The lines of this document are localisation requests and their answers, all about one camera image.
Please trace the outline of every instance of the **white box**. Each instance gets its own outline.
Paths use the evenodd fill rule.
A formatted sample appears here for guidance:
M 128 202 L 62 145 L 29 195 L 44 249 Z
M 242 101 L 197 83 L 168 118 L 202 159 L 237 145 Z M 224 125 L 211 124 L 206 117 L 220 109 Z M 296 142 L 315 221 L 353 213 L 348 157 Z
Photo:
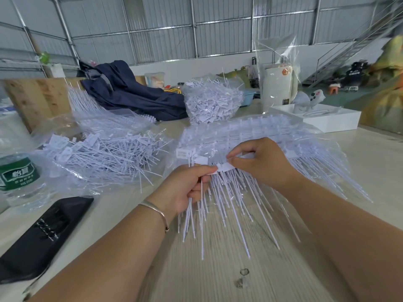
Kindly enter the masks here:
M 328 109 L 329 111 L 332 111 L 337 108 L 338 107 L 317 104 L 313 110 L 310 109 L 308 110 L 308 112 L 322 109 Z M 273 106 L 270 107 L 269 114 L 283 113 L 297 119 L 298 121 L 311 124 L 323 132 L 335 132 L 335 131 L 357 129 L 358 121 L 360 120 L 361 116 L 361 111 L 355 111 L 344 108 L 341 108 L 338 113 L 323 114 L 309 117 L 305 117 L 304 113 L 295 114 L 293 113 L 293 111 L 294 111 L 294 104 Z

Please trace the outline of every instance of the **hand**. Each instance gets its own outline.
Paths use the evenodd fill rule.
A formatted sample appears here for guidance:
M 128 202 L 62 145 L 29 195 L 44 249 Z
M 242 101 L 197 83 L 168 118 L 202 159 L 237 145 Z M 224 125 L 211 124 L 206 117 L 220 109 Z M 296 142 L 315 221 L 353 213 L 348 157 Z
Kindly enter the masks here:
M 236 155 L 254 152 L 252 159 L 239 158 Z M 240 143 L 227 155 L 228 162 L 257 181 L 276 190 L 286 186 L 300 173 L 288 162 L 281 148 L 269 138 L 261 138 Z
M 161 183 L 161 185 L 147 198 L 164 212 L 167 222 L 179 213 L 182 213 L 189 205 L 189 199 L 193 202 L 201 199 L 203 191 L 208 189 L 211 173 L 217 170 L 216 166 L 199 165 L 188 167 L 181 165 Z

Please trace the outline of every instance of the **green bottle label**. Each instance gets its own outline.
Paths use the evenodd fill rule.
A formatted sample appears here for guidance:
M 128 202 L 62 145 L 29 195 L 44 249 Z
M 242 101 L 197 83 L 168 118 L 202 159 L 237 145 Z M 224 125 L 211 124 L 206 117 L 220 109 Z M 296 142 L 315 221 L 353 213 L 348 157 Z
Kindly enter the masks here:
M 29 158 L 0 165 L 0 190 L 8 191 L 26 186 L 40 177 Z

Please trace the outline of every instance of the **silver bangle bracelet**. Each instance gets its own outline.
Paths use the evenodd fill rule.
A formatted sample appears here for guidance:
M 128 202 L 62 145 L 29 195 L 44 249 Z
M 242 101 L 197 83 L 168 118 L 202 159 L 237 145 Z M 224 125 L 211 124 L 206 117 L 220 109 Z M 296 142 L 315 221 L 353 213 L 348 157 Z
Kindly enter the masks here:
M 152 208 L 154 211 L 157 211 L 158 213 L 160 213 L 162 216 L 162 219 L 164 221 L 164 224 L 165 224 L 165 233 L 167 233 L 169 231 L 169 227 L 168 227 L 168 223 L 166 221 L 165 215 L 159 208 L 157 208 L 155 205 L 153 205 L 151 202 L 149 202 L 147 200 L 143 200 L 142 202 L 139 203 L 139 205 L 145 206 L 147 208 Z

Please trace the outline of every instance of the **wooden table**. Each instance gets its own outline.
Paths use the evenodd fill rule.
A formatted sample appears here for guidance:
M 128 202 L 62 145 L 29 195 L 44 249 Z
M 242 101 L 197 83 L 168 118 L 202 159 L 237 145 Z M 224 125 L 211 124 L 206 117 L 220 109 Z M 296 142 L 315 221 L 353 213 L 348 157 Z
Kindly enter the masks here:
M 258 100 L 250 107 L 241 108 L 237 116 L 254 113 L 259 113 Z M 160 125 L 167 128 L 168 134 L 178 137 L 189 121 Z M 353 195 L 351 201 L 403 229 L 402 139 L 362 128 L 326 136 L 340 144 L 350 161 L 352 177 L 375 203 Z M 33 291 L 103 236 L 152 190 L 152 186 L 143 188 L 141 194 L 138 188 L 128 186 L 96 199 Z M 247 194 L 245 199 L 255 221 L 242 218 L 241 223 L 251 259 L 245 253 L 233 215 L 229 215 L 224 228 L 213 210 L 207 215 L 204 228 L 204 260 L 201 260 L 199 231 L 196 240 L 188 235 L 185 243 L 176 231 L 169 232 L 148 271 L 138 301 L 355 301 L 345 281 L 290 205 L 287 210 L 301 243 L 296 241 L 284 215 L 275 208 L 269 223 L 281 247 L 277 250 L 259 211 L 248 201 L 250 198 Z M 48 207 L 25 215 L 16 215 L 14 209 L 1 214 L 0 254 Z M 240 289 L 235 282 L 243 268 L 248 268 L 250 274 L 245 279 L 247 287 Z M 0 285 L 0 301 L 21 301 L 22 292 L 30 283 Z

